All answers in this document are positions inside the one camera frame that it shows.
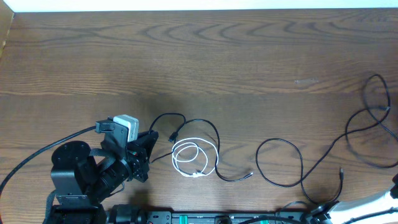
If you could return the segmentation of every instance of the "black cable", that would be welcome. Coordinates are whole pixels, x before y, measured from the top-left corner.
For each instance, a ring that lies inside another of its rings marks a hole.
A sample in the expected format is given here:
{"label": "black cable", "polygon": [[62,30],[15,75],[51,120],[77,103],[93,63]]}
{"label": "black cable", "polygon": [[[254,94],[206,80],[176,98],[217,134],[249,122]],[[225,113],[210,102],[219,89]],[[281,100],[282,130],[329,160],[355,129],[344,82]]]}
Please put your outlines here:
{"label": "black cable", "polygon": [[[191,123],[191,122],[194,122],[194,121],[206,122],[206,123],[210,124],[210,126],[214,129],[214,131],[215,131],[215,133],[216,133],[216,135],[217,135],[217,142],[218,142],[218,143],[217,143],[217,153],[218,153],[218,157],[220,157],[220,135],[218,134],[218,131],[217,131],[216,126],[215,126],[212,122],[210,122],[210,121],[208,121],[208,120],[206,120],[206,119],[192,119],[192,120],[187,121],[186,124]],[[177,129],[176,132],[179,132],[183,127],[184,127],[184,124],[181,124],[180,127]],[[217,176],[218,176],[221,180],[223,180],[223,181],[227,181],[227,182],[237,182],[237,181],[245,180],[245,179],[247,179],[247,178],[249,178],[249,177],[251,177],[251,176],[253,175],[253,173],[250,173],[250,174],[245,175],[244,177],[241,177],[241,178],[238,178],[238,179],[229,180],[229,179],[225,178],[224,176],[222,176],[222,175],[220,174],[220,172],[218,172],[217,163],[218,163],[218,158],[216,158],[215,170],[216,170]]]}
{"label": "black cable", "polygon": [[[326,156],[329,154],[329,152],[331,151],[331,149],[333,148],[333,146],[335,145],[335,143],[336,143],[339,139],[341,139],[342,137],[345,136],[345,137],[346,137],[346,140],[348,140],[348,135],[349,135],[349,134],[352,134],[352,133],[355,133],[355,132],[358,132],[358,131],[368,130],[368,129],[371,129],[371,128],[373,128],[373,127],[376,127],[377,125],[381,125],[388,133],[390,133],[394,138],[396,138],[396,139],[398,140],[397,136],[396,136],[392,131],[390,131],[388,128],[386,128],[384,125],[381,124],[381,123],[387,118],[387,116],[388,116],[388,114],[389,114],[389,110],[390,110],[390,108],[391,108],[390,94],[389,94],[389,91],[388,91],[387,84],[386,84],[386,82],[384,81],[383,77],[381,77],[381,76],[378,75],[378,74],[375,74],[375,75],[369,77],[369,78],[366,80],[366,83],[365,83],[365,85],[364,85],[364,87],[363,87],[363,92],[364,92],[364,90],[366,89],[367,85],[369,84],[369,81],[370,81],[372,78],[374,78],[374,77],[378,77],[378,78],[382,81],[382,83],[383,83],[383,85],[384,85],[384,88],[385,88],[385,90],[386,90],[386,95],[387,95],[387,103],[388,103],[388,106],[387,106],[387,109],[385,109],[385,110],[387,110],[387,112],[385,113],[385,115],[383,116],[383,118],[382,118],[380,121],[377,120],[377,118],[370,112],[370,110],[371,110],[371,109],[374,109],[374,108],[379,108],[379,109],[381,109],[381,108],[383,108],[383,107],[377,106],[377,107],[370,108],[370,107],[368,106],[368,102],[366,101],[365,95],[364,95],[364,93],[363,93],[364,104],[365,104],[365,107],[366,107],[366,108],[365,108],[365,109],[362,109],[362,110],[359,110],[359,111],[357,111],[357,112],[355,112],[355,113],[349,118],[349,120],[348,120],[348,122],[347,122],[347,124],[346,124],[346,127],[345,127],[345,132],[344,132],[344,134],[341,134],[341,135],[338,136],[335,140],[333,140],[333,142],[331,143],[331,145],[330,145],[330,147],[328,148],[328,150],[326,151],[326,153],[324,153],[324,155],[315,163],[315,165],[314,165],[305,175],[303,175],[303,158],[302,158],[302,155],[301,155],[299,149],[298,149],[293,143],[288,142],[288,141],[286,141],[286,140],[284,140],[284,139],[279,139],[279,138],[266,139],[265,141],[263,141],[263,142],[260,144],[260,146],[257,148],[257,151],[256,151],[256,164],[257,164],[257,168],[259,169],[259,172],[260,172],[260,174],[262,175],[262,177],[264,178],[264,180],[266,180],[266,181],[269,182],[270,184],[275,185],[275,186],[278,186],[278,187],[294,187],[294,186],[296,186],[296,185],[298,185],[298,184],[301,184],[302,190],[303,190],[303,193],[304,193],[304,196],[306,196],[306,198],[307,198],[310,202],[316,203],[314,200],[310,199],[310,197],[307,195],[307,193],[306,193],[305,190],[304,190],[304,186],[303,186],[303,183],[302,183],[302,182],[308,177],[308,175],[311,174],[311,172],[319,165],[319,163],[321,163],[322,160],[324,160],[324,158],[326,158]],[[376,122],[375,124],[370,125],[370,126],[365,127],[365,128],[355,129],[355,130],[352,130],[352,131],[348,131],[348,125],[349,125],[349,123],[351,122],[351,120],[352,120],[357,114],[359,114],[360,112],[363,112],[363,111],[367,111],[367,112],[372,116],[372,118],[375,119],[377,122]],[[298,154],[299,154],[299,156],[300,156],[300,163],[301,163],[301,175],[300,175],[300,179],[299,179],[298,181],[294,182],[293,184],[278,184],[278,183],[276,183],[276,182],[273,182],[273,181],[269,180],[269,179],[268,179],[267,177],[265,177],[265,175],[262,173],[262,170],[261,170],[261,168],[260,168],[260,166],[259,166],[259,163],[258,163],[258,153],[259,153],[259,150],[260,150],[261,146],[263,146],[265,143],[267,143],[267,142],[269,142],[269,141],[282,141],[282,142],[285,142],[285,143],[290,144],[291,146],[293,146],[293,147],[295,148],[295,150],[298,152]],[[378,167],[382,167],[382,168],[391,168],[391,167],[395,167],[396,165],[398,165],[398,162],[396,162],[396,163],[393,164],[393,165],[389,165],[389,166],[378,166]],[[333,199],[333,201],[336,200],[336,199],[338,198],[338,196],[340,195],[341,190],[342,190],[342,187],[343,187],[343,174],[342,174],[342,172],[340,172],[340,189],[339,189],[339,192],[338,192],[337,196]]]}
{"label": "black cable", "polygon": [[[185,118],[185,116],[184,116],[183,114],[180,114],[180,113],[164,113],[164,114],[159,115],[159,116],[152,122],[152,124],[151,124],[150,127],[149,127],[148,134],[152,131],[152,128],[154,127],[156,121],[157,121],[159,118],[161,118],[161,117],[163,117],[163,116],[165,116],[165,115],[178,115],[178,116],[181,116],[181,117],[184,119],[184,122],[180,125],[180,127],[179,127],[178,129],[181,129],[182,126],[184,126],[184,125],[187,123],[187,119]],[[178,130],[175,131],[175,132],[173,132],[173,134],[169,137],[169,142],[173,142],[173,141],[174,141],[174,143],[175,143],[175,141],[176,141],[176,139],[177,139],[177,136],[178,136]],[[169,152],[169,153],[164,154],[163,156],[159,156],[159,157],[155,158],[154,160],[152,160],[152,162],[150,162],[150,163],[152,164],[152,163],[154,163],[156,160],[161,159],[161,158],[164,158],[164,157],[166,157],[166,156],[169,156],[169,155],[171,155],[172,153],[173,153],[173,152]]]}
{"label": "black cable", "polygon": [[92,127],[83,129],[83,130],[81,130],[81,131],[78,131],[78,132],[76,132],[76,133],[74,133],[74,134],[71,134],[71,135],[69,135],[69,136],[67,136],[67,137],[65,137],[65,138],[63,138],[63,139],[60,139],[60,140],[58,140],[58,141],[56,141],[56,142],[51,143],[51,144],[49,144],[48,146],[43,147],[42,149],[39,149],[37,152],[33,153],[33,154],[30,155],[28,158],[24,159],[20,164],[18,164],[18,166],[16,166],[15,168],[13,168],[13,170],[12,170],[12,171],[6,176],[6,178],[1,182],[1,185],[0,185],[0,198],[1,198],[2,191],[4,190],[4,188],[5,188],[6,184],[7,184],[7,182],[11,179],[11,177],[12,177],[22,166],[24,166],[25,164],[27,164],[30,160],[32,160],[33,158],[35,158],[36,156],[38,156],[40,153],[42,153],[42,152],[44,152],[44,151],[46,151],[46,150],[48,150],[48,149],[51,149],[52,147],[54,147],[54,146],[56,146],[56,145],[58,145],[58,144],[61,144],[61,143],[65,142],[65,141],[67,141],[67,140],[69,140],[69,139],[72,139],[72,138],[74,138],[74,137],[76,137],[76,136],[79,136],[79,135],[81,135],[81,134],[83,134],[83,133],[86,133],[86,132],[91,131],[91,130],[94,130],[94,129],[95,129],[95,126],[92,126]]}
{"label": "black cable", "polygon": [[250,224],[250,223],[255,223],[259,221],[281,221],[281,222],[286,222],[286,223],[291,223],[291,224],[304,224],[304,222],[299,222],[296,220],[293,220],[291,218],[282,218],[282,217],[275,217],[275,216],[267,216],[267,215],[262,215],[258,218],[252,218],[249,220],[246,220],[244,222],[241,222],[239,224]]}
{"label": "black cable", "polygon": [[123,190],[124,190],[124,182],[122,182],[122,189],[118,190],[118,191],[115,192],[115,193],[111,193],[108,197],[111,197],[111,196],[113,196],[113,195],[116,195],[117,193],[122,192]]}
{"label": "black cable", "polygon": [[[191,122],[194,122],[194,121],[202,121],[202,122],[206,122],[206,123],[208,123],[208,124],[210,124],[210,126],[214,129],[214,131],[215,131],[215,133],[216,133],[216,135],[217,135],[217,153],[218,153],[218,156],[220,156],[220,135],[218,134],[218,130],[217,130],[217,128],[216,128],[216,126],[212,123],[212,122],[210,122],[210,121],[208,121],[208,120],[206,120],[206,119],[191,119],[191,120],[189,120],[189,121],[185,121],[185,117],[184,117],[184,123],[182,123],[178,128],[177,128],[177,130],[172,134],[172,136],[178,136],[178,132],[186,125],[186,124],[188,124],[188,123],[191,123]],[[166,153],[166,154],[164,154],[163,156],[159,156],[158,158],[156,158],[156,159],[154,159],[151,163],[153,163],[153,162],[155,162],[156,160],[158,160],[158,159],[161,159],[161,158],[164,158],[164,157],[166,157],[166,156],[169,156],[169,155],[171,155],[172,153],[173,153],[173,151],[172,152],[169,152],[169,153]],[[216,171],[216,174],[217,174],[217,176],[221,179],[221,180],[224,180],[224,181],[227,181],[227,182],[237,182],[237,181],[241,181],[241,180],[244,180],[244,179],[247,179],[247,178],[249,178],[249,177],[251,177],[252,175],[253,175],[253,173],[250,173],[250,174],[247,174],[247,175],[245,175],[244,177],[242,177],[242,178],[239,178],[239,179],[234,179],[234,180],[229,180],[229,179],[227,179],[227,178],[225,178],[224,176],[222,176],[221,174],[220,174],[220,172],[218,171],[218,168],[217,168],[217,163],[218,163],[218,158],[216,158],[216,162],[215,162],[215,171]]]}
{"label": "black cable", "polygon": [[183,114],[180,114],[180,113],[164,113],[164,114],[159,115],[159,116],[152,122],[152,124],[151,124],[150,127],[149,127],[148,134],[152,131],[152,128],[154,127],[156,121],[157,121],[159,118],[161,118],[161,117],[163,117],[163,116],[165,116],[165,115],[178,115],[178,116],[181,116],[181,117],[184,119],[184,123],[182,124],[182,126],[184,126],[185,123],[187,122],[187,119],[185,118],[185,116],[184,116]]}
{"label": "black cable", "polygon": [[[366,86],[368,85],[369,81],[370,81],[372,78],[375,78],[375,77],[377,77],[378,79],[380,79],[380,81],[383,83],[383,86],[384,86],[384,89],[385,89],[386,95],[387,95],[387,107],[382,107],[382,106],[369,107],[369,105],[368,105],[368,101],[366,100],[366,93],[365,93],[365,90],[366,90]],[[382,122],[387,118],[388,114],[390,113],[390,109],[391,109],[391,97],[390,97],[390,94],[389,94],[389,91],[388,91],[387,83],[386,83],[386,81],[383,79],[383,77],[382,77],[381,75],[379,75],[379,74],[375,74],[375,75],[372,75],[371,77],[369,77],[369,78],[366,80],[366,84],[365,84],[364,88],[362,89],[362,96],[363,96],[363,103],[364,103],[364,105],[365,105],[365,109],[361,109],[361,110],[355,112],[355,113],[349,118],[349,120],[348,120],[348,122],[347,122],[347,124],[346,124],[346,127],[345,127],[345,133],[348,132],[348,126],[349,126],[351,120],[352,120],[356,115],[360,114],[361,112],[367,111],[367,112],[371,115],[372,119],[375,120],[376,122],[375,122],[373,125],[369,126],[369,127],[360,128],[360,129],[355,129],[355,130],[353,130],[353,131],[350,131],[351,133],[353,133],[353,132],[358,132],[358,131],[365,131],[365,130],[368,130],[368,129],[370,129],[370,128],[373,128],[373,127],[375,127],[375,126],[377,126],[377,125],[380,125],[380,126],[381,126],[384,130],[386,130],[396,141],[398,141],[397,135],[394,134],[390,129],[388,129],[387,127],[385,127],[385,126],[382,124]],[[384,116],[383,116],[380,120],[378,120],[378,119],[372,114],[372,112],[371,112],[371,110],[374,110],[374,109],[383,110],[383,111],[385,111],[386,113],[384,114]],[[364,159],[363,157],[361,157],[361,156],[352,148],[351,144],[349,143],[349,139],[348,139],[348,135],[347,135],[347,134],[346,134],[346,142],[347,142],[347,144],[348,144],[348,150],[349,150],[350,152],[352,152],[352,153],[355,155],[355,157],[356,157],[357,159],[361,160],[362,162],[364,162],[365,164],[367,164],[367,165],[369,165],[369,166],[373,166],[373,167],[377,167],[377,168],[382,168],[382,169],[388,169],[388,168],[393,168],[393,167],[395,167],[395,166],[398,165],[398,161],[395,162],[395,163],[393,163],[393,164],[391,164],[391,165],[380,165],[380,164],[376,164],[376,163],[370,162],[370,161]]]}
{"label": "black cable", "polygon": [[378,217],[380,215],[386,215],[386,214],[393,214],[395,212],[398,212],[398,208],[390,208],[388,210],[382,211],[382,212],[375,212],[375,213],[371,213],[371,214],[367,214],[367,215],[363,215],[361,217],[358,218],[352,218],[347,222],[344,222],[343,224],[351,224],[354,222],[358,222],[367,218],[373,218],[373,217]]}

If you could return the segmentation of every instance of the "wood grain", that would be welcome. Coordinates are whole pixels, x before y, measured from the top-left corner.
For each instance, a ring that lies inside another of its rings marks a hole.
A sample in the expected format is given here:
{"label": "wood grain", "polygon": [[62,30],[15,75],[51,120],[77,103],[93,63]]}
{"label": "wood grain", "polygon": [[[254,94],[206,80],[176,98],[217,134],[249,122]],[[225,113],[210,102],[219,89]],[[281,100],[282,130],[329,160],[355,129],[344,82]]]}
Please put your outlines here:
{"label": "wood grain", "polygon": [[[389,85],[386,125],[396,130],[397,30],[397,9],[17,14],[0,61],[0,179],[40,147],[107,116],[130,114],[145,131],[159,114],[179,112],[214,122],[223,175],[254,176],[237,183],[215,174],[189,179],[165,158],[151,165],[146,183],[129,182],[104,201],[106,208],[135,203],[176,211],[264,211],[305,200],[300,187],[282,189],[262,179],[254,161],[258,145],[287,139],[309,170],[363,107],[359,92],[374,72]],[[295,82],[311,78],[318,81]],[[372,103],[384,102],[379,83],[369,89]],[[167,138],[180,122],[159,121],[153,157],[170,151]],[[352,128],[367,123],[372,120],[363,114]],[[180,136],[215,138],[205,124],[190,124]],[[77,139],[96,147],[102,138],[89,133]],[[372,161],[398,158],[397,144],[381,128],[355,134],[351,143]],[[51,154],[10,180],[0,200],[5,223],[42,222],[53,190]],[[292,148],[272,143],[259,158],[272,180],[299,178]],[[339,167],[345,170],[341,200],[388,188],[398,171],[363,164],[339,141],[305,181],[308,194],[331,198]]]}
{"label": "wood grain", "polygon": [[6,44],[13,16],[13,11],[6,5],[6,3],[4,3],[3,0],[0,0],[0,57],[2,55],[3,47]]}

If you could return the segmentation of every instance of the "white cable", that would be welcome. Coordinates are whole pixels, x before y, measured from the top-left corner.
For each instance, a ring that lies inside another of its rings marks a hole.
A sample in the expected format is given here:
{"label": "white cable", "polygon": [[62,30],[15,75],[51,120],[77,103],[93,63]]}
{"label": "white cable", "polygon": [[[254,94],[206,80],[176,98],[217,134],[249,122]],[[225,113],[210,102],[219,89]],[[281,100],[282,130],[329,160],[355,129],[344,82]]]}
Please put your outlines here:
{"label": "white cable", "polygon": [[[217,148],[216,148],[216,146],[213,144],[213,143],[211,143],[211,142],[209,142],[209,141],[206,141],[206,140],[204,140],[204,139],[201,139],[201,138],[186,138],[186,139],[183,139],[183,140],[179,140],[178,142],[176,142],[174,145],[173,145],[173,148],[172,148],[172,164],[173,164],[173,166],[174,166],[174,169],[175,170],[177,170],[181,175],[183,175],[184,177],[203,177],[203,176],[207,176],[207,175],[210,175],[215,169],[216,169],[216,167],[214,167],[209,173],[204,173],[204,171],[205,171],[205,169],[206,169],[206,167],[207,167],[207,164],[208,164],[208,157],[207,157],[207,154],[204,152],[204,150],[201,148],[201,147],[199,147],[198,146],[198,144],[197,143],[195,143],[195,142],[185,142],[185,143],[183,143],[183,144],[180,144],[180,142],[184,142],[184,141],[188,141],[188,140],[199,140],[199,141],[203,141],[203,142],[205,142],[205,143],[207,143],[207,144],[209,144],[209,145],[211,145],[211,146],[213,146],[213,148],[214,148],[214,150],[215,150],[215,152],[216,152],[216,165],[218,165],[218,151],[217,151]],[[181,146],[185,146],[185,145],[188,145],[189,144],[189,146],[186,146],[186,147],[184,147],[184,148],[182,148],[181,150],[179,150],[178,151],[178,153],[175,155],[174,153],[175,153],[175,151],[179,148],[179,147],[181,147]],[[195,155],[195,157],[193,157],[193,159],[190,159],[190,160],[179,160],[179,159],[177,159],[177,157],[178,157],[178,155],[182,152],[182,151],[184,151],[184,150],[186,150],[186,149],[189,149],[189,148],[191,148],[191,147],[194,147],[194,148],[196,148],[197,149],[197,153],[196,153],[196,155]],[[198,154],[199,154],[199,150],[201,150],[201,152],[205,155],[205,157],[206,157],[206,164],[205,164],[205,166],[203,167],[203,169],[200,171],[200,172],[194,172],[193,174],[187,174],[187,173],[185,173],[184,171],[182,171],[179,167],[178,167],[178,162],[192,162],[192,161],[194,161],[197,157],[198,157]]]}

